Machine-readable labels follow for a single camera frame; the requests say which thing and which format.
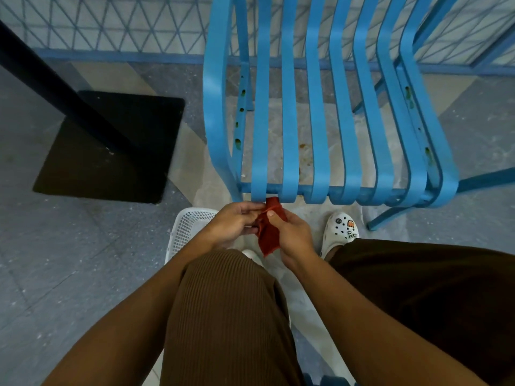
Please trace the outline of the person's left hand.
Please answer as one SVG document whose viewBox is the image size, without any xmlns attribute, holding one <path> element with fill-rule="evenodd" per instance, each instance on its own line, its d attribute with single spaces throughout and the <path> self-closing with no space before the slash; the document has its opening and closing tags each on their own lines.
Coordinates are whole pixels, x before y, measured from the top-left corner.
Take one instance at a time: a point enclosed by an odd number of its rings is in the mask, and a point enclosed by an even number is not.
<svg viewBox="0 0 515 386">
<path fill-rule="evenodd" d="M 197 233 L 195 242 L 212 250 L 227 247 L 243 235 L 254 235 L 258 232 L 256 220 L 261 212 L 237 213 L 235 202 L 227 204 Z"/>
</svg>

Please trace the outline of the person's right hand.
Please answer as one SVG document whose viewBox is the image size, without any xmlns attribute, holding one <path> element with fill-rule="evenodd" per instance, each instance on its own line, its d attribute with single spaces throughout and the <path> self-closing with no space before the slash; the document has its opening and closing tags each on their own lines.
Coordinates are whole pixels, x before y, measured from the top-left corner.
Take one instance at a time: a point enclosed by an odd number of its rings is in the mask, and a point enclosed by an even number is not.
<svg viewBox="0 0 515 386">
<path fill-rule="evenodd" d="M 287 222 L 280 234 L 281 259 L 294 274 L 318 258 L 312 241 L 312 231 L 306 221 L 285 209 Z"/>
</svg>

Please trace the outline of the red cloth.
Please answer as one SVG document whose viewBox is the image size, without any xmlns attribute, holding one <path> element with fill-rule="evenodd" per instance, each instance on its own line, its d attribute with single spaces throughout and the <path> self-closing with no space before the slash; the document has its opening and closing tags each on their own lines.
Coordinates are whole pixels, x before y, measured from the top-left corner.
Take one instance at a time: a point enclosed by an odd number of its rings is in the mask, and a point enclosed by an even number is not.
<svg viewBox="0 0 515 386">
<path fill-rule="evenodd" d="M 275 212 L 283 221 L 287 222 L 287 216 L 277 196 L 266 199 L 266 207 L 258 216 L 258 232 L 256 233 L 259 248 L 266 258 L 280 248 L 280 232 L 268 219 L 267 212 Z"/>
</svg>

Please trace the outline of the person's left forearm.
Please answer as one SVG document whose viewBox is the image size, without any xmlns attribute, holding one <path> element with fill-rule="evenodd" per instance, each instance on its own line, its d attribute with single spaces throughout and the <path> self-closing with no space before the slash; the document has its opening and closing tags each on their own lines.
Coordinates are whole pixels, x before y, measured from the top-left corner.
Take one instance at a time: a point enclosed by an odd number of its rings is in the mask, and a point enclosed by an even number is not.
<svg viewBox="0 0 515 386">
<path fill-rule="evenodd" d="M 141 386 L 164 347 L 185 266 L 217 246 L 207 227 L 163 268 L 96 322 L 42 386 Z"/>
</svg>

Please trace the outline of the person's right forearm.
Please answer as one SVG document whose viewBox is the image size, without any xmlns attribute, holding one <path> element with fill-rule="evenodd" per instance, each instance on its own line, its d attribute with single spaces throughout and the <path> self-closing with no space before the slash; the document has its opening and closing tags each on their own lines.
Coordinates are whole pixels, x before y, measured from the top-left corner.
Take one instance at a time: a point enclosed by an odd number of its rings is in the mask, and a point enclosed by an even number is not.
<svg viewBox="0 0 515 386">
<path fill-rule="evenodd" d="M 361 386 L 487 386 L 380 310 L 320 257 L 295 276 Z"/>
</svg>

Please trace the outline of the white clog shoe with charms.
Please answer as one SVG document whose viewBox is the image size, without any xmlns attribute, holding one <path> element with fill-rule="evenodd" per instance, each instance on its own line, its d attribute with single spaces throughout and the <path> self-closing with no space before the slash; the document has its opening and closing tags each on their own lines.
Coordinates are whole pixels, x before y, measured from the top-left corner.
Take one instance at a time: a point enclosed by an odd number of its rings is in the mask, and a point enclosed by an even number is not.
<svg viewBox="0 0 515 386">
<path fill-rule="evenodd" d="M 344 246 L 360 238 L 355 220 L 344 211 L 330 215 L 322 237 L 320 256 L 326 259 L 333 248 Z"/>
</svg>

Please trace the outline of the white plastic basket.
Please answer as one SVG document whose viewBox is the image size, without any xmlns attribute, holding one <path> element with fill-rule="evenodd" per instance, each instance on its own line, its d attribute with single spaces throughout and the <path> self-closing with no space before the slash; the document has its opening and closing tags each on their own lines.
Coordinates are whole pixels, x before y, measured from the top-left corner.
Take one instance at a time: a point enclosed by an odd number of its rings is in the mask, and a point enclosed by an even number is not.
<svg viewBox="0 0 515 386">
<path fill-rule="evenodd" d="M 189 207 L 177 214 L 168 242 L 167 264 L 193 237 L 196 236 L 218 213 L 215 209 Z"/>
</svg>

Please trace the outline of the brown corduroy trousers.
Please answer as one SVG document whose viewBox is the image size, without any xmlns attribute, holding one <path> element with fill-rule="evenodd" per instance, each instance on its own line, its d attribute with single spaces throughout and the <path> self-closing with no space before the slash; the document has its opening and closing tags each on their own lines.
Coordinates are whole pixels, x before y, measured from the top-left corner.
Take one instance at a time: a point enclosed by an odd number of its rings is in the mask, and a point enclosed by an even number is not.
<svg viewBox="0 0 515 386">
<path fill-rule="evenodd" d="M 293 262 L 362 386 L 515 386 L 515 255 L 357 239 Z M 301 386 L 279 282 L 215 250 L 180 275 L 160 386 Z"/>
</svg>

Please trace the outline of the black table pedestal base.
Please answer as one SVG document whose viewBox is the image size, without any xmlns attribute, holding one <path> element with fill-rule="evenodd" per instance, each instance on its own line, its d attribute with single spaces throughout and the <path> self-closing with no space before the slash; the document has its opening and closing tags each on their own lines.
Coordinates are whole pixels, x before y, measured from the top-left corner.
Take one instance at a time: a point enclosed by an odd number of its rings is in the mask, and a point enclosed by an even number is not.
<svg viewBox="0 0 515 386">
<path fill-rule="evenodd" d="M 162 201 L 183 98 L 75 91 L 1 20 L 0 65 L 65 115 L 34 192 Z"/>
</svg>

